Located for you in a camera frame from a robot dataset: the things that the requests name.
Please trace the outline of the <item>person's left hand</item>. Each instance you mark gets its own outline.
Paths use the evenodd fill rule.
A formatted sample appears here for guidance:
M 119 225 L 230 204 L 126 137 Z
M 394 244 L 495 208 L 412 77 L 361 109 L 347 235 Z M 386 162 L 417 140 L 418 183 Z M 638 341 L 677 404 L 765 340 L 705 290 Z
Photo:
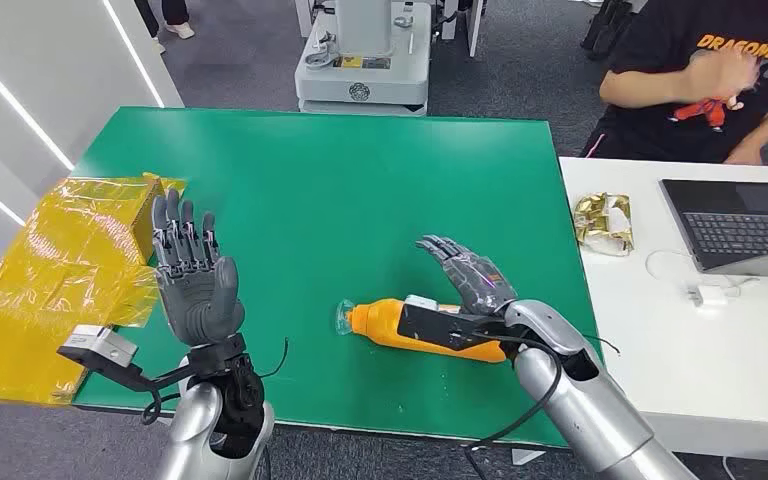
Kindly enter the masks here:
M 741 142 L 729 154 L 724 164 L 761 166 L 763 144 Z

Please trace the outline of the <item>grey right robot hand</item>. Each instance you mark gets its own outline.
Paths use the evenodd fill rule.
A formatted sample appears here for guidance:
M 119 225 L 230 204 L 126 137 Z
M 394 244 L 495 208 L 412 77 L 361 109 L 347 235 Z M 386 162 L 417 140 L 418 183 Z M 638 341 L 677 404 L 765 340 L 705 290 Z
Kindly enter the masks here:
M 437 235 L 423 235 L 415 244 L 437 261 L 469 313 L 503 315 L 507 305 L 517 300 L 514 287 L 489 257 Z

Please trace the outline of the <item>person's right hand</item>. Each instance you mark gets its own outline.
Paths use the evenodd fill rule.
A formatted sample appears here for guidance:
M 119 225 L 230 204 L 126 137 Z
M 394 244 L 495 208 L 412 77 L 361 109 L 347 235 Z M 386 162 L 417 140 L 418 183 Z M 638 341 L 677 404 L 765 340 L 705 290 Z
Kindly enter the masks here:
M 727 99 L 751 89 L 758 78 L 755 57 L 732 49 L 694 56 L 683 71 L 682 99 Z

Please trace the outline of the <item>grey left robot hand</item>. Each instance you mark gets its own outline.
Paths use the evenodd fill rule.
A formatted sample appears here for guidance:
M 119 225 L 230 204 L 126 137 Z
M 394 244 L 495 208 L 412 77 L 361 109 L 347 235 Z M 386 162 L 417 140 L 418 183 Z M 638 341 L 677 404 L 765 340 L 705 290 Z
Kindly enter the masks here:
M 238 332 L 244 307 L 238 298 L 238 270 L 220 254 L 215 216 L 207 212 L 202 227 L 194 207 L 174 188 L 152 203 L 155 277 L 173 334 L 188 346 L 218 343 Z

